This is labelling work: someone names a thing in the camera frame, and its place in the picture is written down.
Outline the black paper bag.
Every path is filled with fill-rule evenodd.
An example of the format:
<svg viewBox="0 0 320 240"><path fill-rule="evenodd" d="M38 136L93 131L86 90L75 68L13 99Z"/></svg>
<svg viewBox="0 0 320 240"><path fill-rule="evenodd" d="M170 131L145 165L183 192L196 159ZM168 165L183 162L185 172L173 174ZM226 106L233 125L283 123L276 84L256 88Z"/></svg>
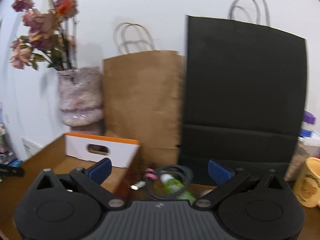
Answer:
<svg viewBox="0 0 320 240"><path fill-rule="evenodd" d="M187 18L178 162L211 185L210 159L252 174L287 172L303 120L306 40L269 23Z"/></svg>

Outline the clear food container with seeds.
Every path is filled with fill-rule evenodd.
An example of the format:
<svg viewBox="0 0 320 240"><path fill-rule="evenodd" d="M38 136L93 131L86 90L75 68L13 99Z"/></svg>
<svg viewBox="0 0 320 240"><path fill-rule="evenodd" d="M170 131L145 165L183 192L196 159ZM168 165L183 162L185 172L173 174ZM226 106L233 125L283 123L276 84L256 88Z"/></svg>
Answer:
<svg viewBox="0 0 320 240"><path fill-rule="evenodd" d="M299 137L284 180L295 181L306 159L308 157L316 157L317 155L319 155L319 135L313 132L312 137Z"/></svg>

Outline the dried pink flowers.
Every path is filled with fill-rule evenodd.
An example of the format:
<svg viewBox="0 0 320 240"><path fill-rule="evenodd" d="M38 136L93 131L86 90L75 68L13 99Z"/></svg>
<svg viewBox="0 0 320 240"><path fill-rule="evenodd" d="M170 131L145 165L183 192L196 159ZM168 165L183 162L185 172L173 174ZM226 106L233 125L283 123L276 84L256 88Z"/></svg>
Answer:
<svg viewBox="0 0 320 240"><path fill-rule="evenodd" d="M10 46L10 64L16 69L47 63L57 71L75 69L77 0L15 0L11 7L21 12L27 35Z"/></svg>

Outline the yellow bear mug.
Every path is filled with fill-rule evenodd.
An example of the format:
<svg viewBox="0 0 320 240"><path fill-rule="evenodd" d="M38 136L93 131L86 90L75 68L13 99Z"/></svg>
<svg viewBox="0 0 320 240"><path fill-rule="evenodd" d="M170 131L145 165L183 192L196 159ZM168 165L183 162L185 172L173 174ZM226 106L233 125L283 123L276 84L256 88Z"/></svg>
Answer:
<svg viewBox="0 0 320 240"><path fill-rule="evenodd" d="M319 159L309 157L297 177L293 192L305 207L319 206Z"/></svg>

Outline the red cardboard box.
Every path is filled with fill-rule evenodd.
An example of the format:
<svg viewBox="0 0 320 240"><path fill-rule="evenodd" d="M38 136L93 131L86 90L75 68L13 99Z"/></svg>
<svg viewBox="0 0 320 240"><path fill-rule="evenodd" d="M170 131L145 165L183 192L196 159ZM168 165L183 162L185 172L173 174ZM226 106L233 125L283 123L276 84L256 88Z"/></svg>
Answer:
<svg viewBox="0 0 320 240"><path fill-rule="evenodd" d="M1 239L20 239L14 212L19 201L44 168L68 173L76 167L88 168L104 157L112 161L111 175L102 187L127 201L130 194L129 166L135 159L139 141L68 132L25 161L23 177L7 177L1 182Z"/></svg>

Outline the brown paper bag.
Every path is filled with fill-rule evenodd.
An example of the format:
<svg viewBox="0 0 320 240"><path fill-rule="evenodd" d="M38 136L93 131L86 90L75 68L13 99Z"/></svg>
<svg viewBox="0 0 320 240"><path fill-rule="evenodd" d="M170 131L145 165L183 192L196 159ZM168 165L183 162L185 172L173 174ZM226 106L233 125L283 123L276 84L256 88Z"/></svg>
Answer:
<svg viewBox="0 0 320 240"><path fill-rule="evenodd" d="M156 50L140 24L118 24L113 41L119 56L103 61L108 133L138 140L146 164L176 164L185 58L177 51Z"/></svg>

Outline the green small bottle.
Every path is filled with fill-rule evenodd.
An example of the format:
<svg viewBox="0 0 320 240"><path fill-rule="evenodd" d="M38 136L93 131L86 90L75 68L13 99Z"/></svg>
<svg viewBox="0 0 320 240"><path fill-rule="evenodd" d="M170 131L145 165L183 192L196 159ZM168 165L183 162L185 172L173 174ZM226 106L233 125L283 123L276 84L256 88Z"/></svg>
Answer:
<svg viewBox="0 0 320 240"><path fill-rule="evenodd" d="M178 192L183 188L183 184L180 180L174 178L170 174L163 174L160 176L160 181L162 185L164 186L164 190L168 194L173 194ZM184 190L181 194L174 197L174 199L177 200L188 200L190 204L193 204L195 202L196 198L192 193L190 193L188 190Z"/></svg>

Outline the purple textured vase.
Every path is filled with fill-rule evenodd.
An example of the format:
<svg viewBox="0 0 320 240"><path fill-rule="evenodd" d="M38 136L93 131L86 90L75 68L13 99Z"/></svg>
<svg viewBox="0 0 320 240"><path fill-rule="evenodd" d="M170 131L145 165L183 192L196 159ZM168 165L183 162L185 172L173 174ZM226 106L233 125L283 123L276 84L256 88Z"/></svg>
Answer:
<svg viewBox="0 0 320 240"><path fill-rule="evenodd" d="M62 123L72 132L101 135L104 131L103 84L99 67L58 72Z"/></svg>

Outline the purple white lidded jar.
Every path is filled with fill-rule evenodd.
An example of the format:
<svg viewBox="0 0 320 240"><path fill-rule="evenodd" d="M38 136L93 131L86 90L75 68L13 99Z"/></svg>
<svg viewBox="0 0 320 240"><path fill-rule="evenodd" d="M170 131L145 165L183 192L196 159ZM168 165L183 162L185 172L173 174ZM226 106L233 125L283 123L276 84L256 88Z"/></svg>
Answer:
<svg viewBox="0 0 320 240"><path fill-rule="evenodd" d="M300 137L312 137L312 133L313 133L313 128L314 125L316 123L316 117L308 112L308 111L304 111L303 114L303 121L302 121L302 125L300 128Z"/></svg>

